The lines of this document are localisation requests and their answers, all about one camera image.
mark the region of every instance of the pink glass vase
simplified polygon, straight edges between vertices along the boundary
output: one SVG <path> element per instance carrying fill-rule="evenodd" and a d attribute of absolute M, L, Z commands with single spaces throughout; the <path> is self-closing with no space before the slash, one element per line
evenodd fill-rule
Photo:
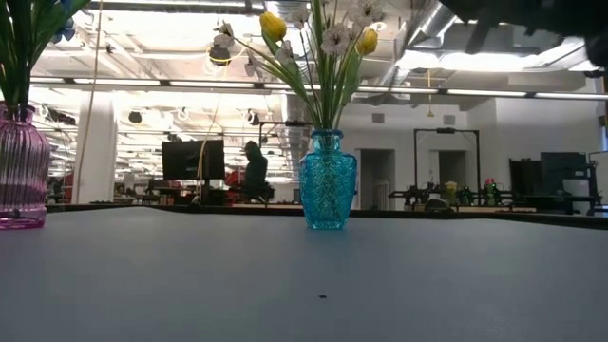
<path fill-rule="evenodd" d="M 34 112 L 0 102 L 0 231 L 45 225 L 50 145 L 31 124 Z"/>

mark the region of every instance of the white pillar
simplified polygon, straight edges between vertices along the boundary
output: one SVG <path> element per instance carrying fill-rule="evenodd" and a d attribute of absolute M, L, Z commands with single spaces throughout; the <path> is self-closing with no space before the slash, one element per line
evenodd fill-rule
<path fill-rule="evenodd" d="M 83 97 L 78 122 L 73 204 L 114 199 L 114 166 L 120 112 L 113 104 L 111 93 L 95 93 L 90 116 L 89 102 L 90 93 L 87 92 Z"/>

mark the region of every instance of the turquoise vase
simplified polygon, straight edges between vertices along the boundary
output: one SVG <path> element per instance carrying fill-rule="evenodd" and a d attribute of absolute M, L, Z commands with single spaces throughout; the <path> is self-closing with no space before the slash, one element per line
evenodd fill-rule
<path fill-rule="evenodd" d="M 343 229 L 351 212 L 357 159 L 340 151 L 342 131 L 313 132 L 314 151 L 300 161 L 300 194 L 311 229 Z"/>

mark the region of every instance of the person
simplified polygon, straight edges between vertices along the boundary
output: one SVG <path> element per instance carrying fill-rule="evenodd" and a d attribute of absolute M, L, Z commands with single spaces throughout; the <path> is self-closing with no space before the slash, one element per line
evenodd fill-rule
<path fill-rule="evenodd" d="M 245 168 L 243 193 L 249 199 L 257 199 L 259 192 L 266 188 L 268 160 L 262 156 L 262 151 L 255 142 L 245 144 L 245 156 L 249 163 Z"/>

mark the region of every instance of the ceiling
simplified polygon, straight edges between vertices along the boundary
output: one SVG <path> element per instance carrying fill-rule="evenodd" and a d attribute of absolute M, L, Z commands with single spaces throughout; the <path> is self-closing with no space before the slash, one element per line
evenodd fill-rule
<path fill-rule="evenodd" d="M 340 0 L 336 17 L 346 13 L 352 1 Z M 368 85 L 378 84 L 383 76 L 398 63 L 401 81 L 410 86 L 477 88 L 477 89 L 541 89 L 574 90 L 584 86 L 579 72 L 567 71 L 586 60 L 584 49 L 573 42 L 566 50 L 556 51 L 561 39 L 539 31 L 525 37 L 520 28 L 500 26 L 488 38 L 485 50 L 532 56 L 526 60 L 525 72 L 482 72 L 445 68 L 445 56 L 462 51 L 470 34 L 470 26 L 451 25 L 442 34 L 440 45 L 422 44 L 410 49 L 403 57 L 395 56 L 395 38 L 402 37 L 409 28 L 412 14 L 420 14 L 432 1 L 385 1 L 382 22 L 386 28 L 379 31 L 377 50 L 367 56 L 361 75 Z M 94 75 L 95 54 L 98 50 L 99 78 L 163 79 L 204 81 L 258 81 L 247 76 L 244 65 L 247 56 L 239 45 L 230 49 L 231 62 L 227 67 L 216 66 L 209 57 L 209 49 L 216 35 L 214 29 L 222 22 L 230 23 L 236 36 L 258 48 L 265 48 L 259 35 L 257 14 L 264 8 L 286 16 L 290 10 L 306 6 L 302 1 L 198 1 L 198 0 L 104 0 L 102 34 L 97 27 L 100 7 L 93 1 L 74 17 L 77 35 L 70 42 L 49 45 L 33 71 L 34 76 L 61 78 L 90 78 Z M 288 39 L 295 53 L 303 51 L 299 34 L 290 27 Z M 275 82 L 269 75 L 263 82 Z M 31 100 L 59 110 L 78 121 L 81 90 L 37 86 L 31 91 Z M 235 133 L 226 141 L 227 151 L 234 152 L 228 161 L 231 166 L 243 165 L 240 148 L 249 140 L 257 140 L 258 127 L 247 122 L 248 113 L 256 113 L 262 121 L 283 121 L 289 117 L 284 97 L 270 93 L 175 93 L 146 90 L 117 90 L 115 102 L 120 109 L 121 130 L 130 134 L 119 136 L 120 170 L 132 170 L 141 175 L 159 175 L 162 170 L 158 149 L 166 141 L 162 133 L 171 128 L 184 139 L 201 139 L 205 133 Z M 359 99 L 365 104 L 368 99 Z M 474 98 L 437 97 L 437 105 L 459 105 L 467 110 L 479 100 Z M 399 105 L 427 105 L 428 96 L 412 95 Z M 131 123 L 133 111 L 142 114 L 143 121 Z M 73 164 L 76 132 L 74 126 L 54 123 L 48 117 L 37 117 L 40 127 L 62 127 L 65 133 L 48 132 L 54 144 L 59 145 L 53 175 L 60 175 Z M 286 129 L 284 126 L 264 126 L 268 134 L 273 177 L 293 175 L 295 152 L 293 135 L 300 136 L 298 148 L 307 145 L 307 130 Z"/>

